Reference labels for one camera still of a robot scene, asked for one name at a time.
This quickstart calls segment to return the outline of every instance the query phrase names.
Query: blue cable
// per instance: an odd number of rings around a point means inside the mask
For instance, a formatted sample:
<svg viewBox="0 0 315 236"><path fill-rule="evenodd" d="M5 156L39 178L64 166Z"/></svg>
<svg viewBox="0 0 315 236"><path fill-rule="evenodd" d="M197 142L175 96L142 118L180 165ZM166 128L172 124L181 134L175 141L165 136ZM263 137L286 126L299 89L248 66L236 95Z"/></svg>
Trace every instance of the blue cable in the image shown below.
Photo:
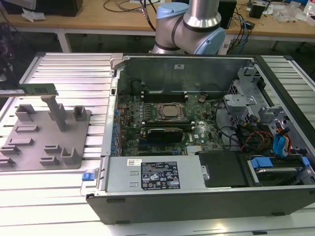
<svg viewBox="0 0 315 236"><path fill-rule="evenodd" d="M245 23L245 21L244 21L243 19L241 19L241 18L239 18L239 17L234 17L234 16L233 16L233 18L242 21L243 24L244 24L244 35L245 35L245 37L244 37L244 39L242 40L242 46L241 46L240 50L239 50L238 53L237 53L237 55L239 55L239 54L241 53L242 49L244 48L245 43L246 43L247 27L246 27L246 23Z"/></svg>

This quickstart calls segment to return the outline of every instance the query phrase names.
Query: gray base plate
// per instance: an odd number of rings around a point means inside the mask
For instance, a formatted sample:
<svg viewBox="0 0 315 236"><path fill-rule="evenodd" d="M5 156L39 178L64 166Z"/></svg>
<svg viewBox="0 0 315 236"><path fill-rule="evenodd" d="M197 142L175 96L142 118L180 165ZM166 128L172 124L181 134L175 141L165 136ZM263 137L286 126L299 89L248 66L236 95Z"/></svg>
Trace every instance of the gray base plate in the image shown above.
<svg viewBox="0 0 315 236"><path fill-rule="evenodd" d="M0 153L0 160L3 158L11 158L15 164L11 166L1 166L0 172L4 171L35 171L35 170L65 170L78 169L81 166L85 139L89 127L91 111L86 110L87 118L83 121L76 121L72 111L66 112L66 132L61 132L55 121L51 120L48 111L36 111L36 114L30 114L30 122L21 123L19 120L15 123L8 139L5 142L7 146L11 139L30 139L33 142L31 145L16 145L20 152L16 154ZM37 125L38 131L17 133L17 127ZM66 165L60 158L60 153L47 154L44 150L45 146L59 145L65 148L68 153L71 153L72 148L75 148L78 157L72 164ZM41 158L55 156L58 165L42 165Z"/></svg>

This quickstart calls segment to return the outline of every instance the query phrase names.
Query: circuit board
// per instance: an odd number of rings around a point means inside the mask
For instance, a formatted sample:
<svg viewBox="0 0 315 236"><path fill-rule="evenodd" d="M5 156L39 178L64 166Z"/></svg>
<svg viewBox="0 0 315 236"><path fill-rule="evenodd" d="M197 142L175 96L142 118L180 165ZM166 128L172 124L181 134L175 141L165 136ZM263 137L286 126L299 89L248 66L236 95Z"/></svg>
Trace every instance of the circuit board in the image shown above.
<svg viewBox="0 0 315 236"><path fill-rule="evenodd" d="M118 109L120 110L120 126L122 132L122 156L144 155L194 155L197 151L222 150L224 144L215 128L213 111L214 100L206 100L200 103L200 95L189 94L185 103L176 103L178 113L172 113L170 109L164 109L170 115L178 116L178 119L193 122L190 132L184 131L182 140L178 143L152 144L148 143L140 135L143 130L143 121L158 117L157 110L161 103L144 103L138 96L128 94L119 95Z"/></svg>

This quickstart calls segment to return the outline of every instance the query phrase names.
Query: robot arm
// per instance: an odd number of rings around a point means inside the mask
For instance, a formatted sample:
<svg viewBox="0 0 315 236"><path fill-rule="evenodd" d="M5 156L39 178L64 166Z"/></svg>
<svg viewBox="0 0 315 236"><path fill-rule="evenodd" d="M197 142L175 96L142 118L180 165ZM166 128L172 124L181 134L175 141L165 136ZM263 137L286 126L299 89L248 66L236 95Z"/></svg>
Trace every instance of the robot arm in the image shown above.
<svg viewBox="0 0 315 236"><path fill-rule="evenodd" d="M166 3L157 9L156 44L153 53L215 54L224 42L220 28L219 0Z"/></svg>

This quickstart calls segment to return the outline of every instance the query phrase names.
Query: floor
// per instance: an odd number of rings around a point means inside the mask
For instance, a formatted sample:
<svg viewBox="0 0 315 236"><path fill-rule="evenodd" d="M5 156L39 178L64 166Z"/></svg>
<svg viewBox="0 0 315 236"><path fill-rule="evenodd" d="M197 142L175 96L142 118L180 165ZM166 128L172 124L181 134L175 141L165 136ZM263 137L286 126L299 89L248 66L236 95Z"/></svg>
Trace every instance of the floor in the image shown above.
<svg viewBox="0 0 315 236"><path fill-rule="evenodd" d="M69 34L72 51L76 53L124 52L147 53L153 48L155 39L152 36L103 35L103 44L95 34ZM315 44L305 44L296 52L299 42L280 42L276 50L270 50L270 41L249 40L241 54L243 55L291 55L300 66L315 79ZM61 52L60 44L53 33L15 34L13 41L16 54L13 60L15 75L21 78L37 52ZM0 99L0 107L5 99Z"/></svg>

